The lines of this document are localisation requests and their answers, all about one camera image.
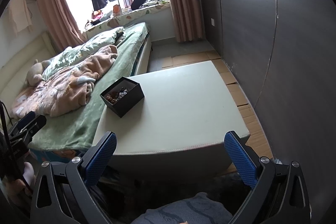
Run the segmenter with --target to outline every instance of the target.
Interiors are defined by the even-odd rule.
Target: white table
[[[109,163],[139,179],[210,177],[231,164],[223,139],[249,131],[211,61],[130,77],[145,98],[124,117],[105,107],[93,145],[117,135]]]

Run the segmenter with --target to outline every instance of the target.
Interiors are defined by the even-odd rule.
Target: green bed sheet
[[[105,106],[100,94],[122,76],[131,75],[133,64],[147,34],[145,23],[126,28],[126,38],[117,46],[118,57],[111,69],[96,83],[90,102],[68,114],[48,116],[47,124],[33,137],[29,148],[39,151],[89,149]]]

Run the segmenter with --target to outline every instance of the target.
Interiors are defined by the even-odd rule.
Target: plush toy
[[[50,60],[38,62],[36,59],[34,65],[30,68],[27,73],[25,85],[37,86],[42,80],[43,71],[51,64]]]

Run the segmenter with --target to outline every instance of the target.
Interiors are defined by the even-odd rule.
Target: box
[[[122,88],[127,88],[129,90],[128,93],[112,105],[105,96],[113,91],[118,92]],[[144,98],[144,94],[139,83],[125,77],[121,77],[118,81],[101,93],[100,97],[109,109],[122,118],[132,107]]]

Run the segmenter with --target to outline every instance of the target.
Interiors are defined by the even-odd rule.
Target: brown fleece blanket
[[[116,46],[102,47],[82,62],[64,68],[38,86],[25,88],[12,106],[12,115],[23,118],[30,111],[36,114],[61,116],[85,106],[95,82],[113,65],[118,56]]]

